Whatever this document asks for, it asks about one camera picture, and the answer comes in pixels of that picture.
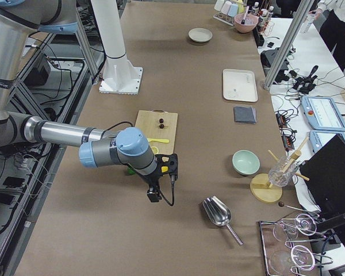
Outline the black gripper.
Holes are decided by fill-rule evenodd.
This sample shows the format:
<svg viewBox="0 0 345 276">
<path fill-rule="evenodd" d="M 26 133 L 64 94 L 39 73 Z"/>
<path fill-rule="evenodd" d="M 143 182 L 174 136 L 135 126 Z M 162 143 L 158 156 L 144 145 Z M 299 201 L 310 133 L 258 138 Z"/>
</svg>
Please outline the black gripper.
<svg viewBox="0 0 345 276">
<path fill-rule="evenodd" d="M 171 189 L 174 189 L 178 179 L 178 155 L 157 154 L 154 156 L 151 167 L 139 172 L 142 179 L 149 185 L 147 197 L 151 202 L 159 202 L 159 178 L 168 174 L 171 181 Z"/>
</svg>

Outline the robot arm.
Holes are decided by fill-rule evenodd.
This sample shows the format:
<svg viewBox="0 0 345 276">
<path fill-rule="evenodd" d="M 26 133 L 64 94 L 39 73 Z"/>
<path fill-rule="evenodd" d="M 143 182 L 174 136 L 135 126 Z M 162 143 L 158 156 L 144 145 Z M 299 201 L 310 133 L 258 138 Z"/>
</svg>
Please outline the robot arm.
<svg viewBox="0 0 345 276">
<path fill-rule="evenodd" d="M 28 36 L 35 31 L 75 33 L 76 11 L 75 1 L 0 1 L 0 147 L 21 141 L 78 147 L 85 167 L 130 167 L 149 185 L 149 200 L 158 202 L 164 197 L 159 179 L 168 174 L 177 180 L 178 157 L 154 154 L 140 129 L 114 133 L 6 111 Z"/>
</svg>

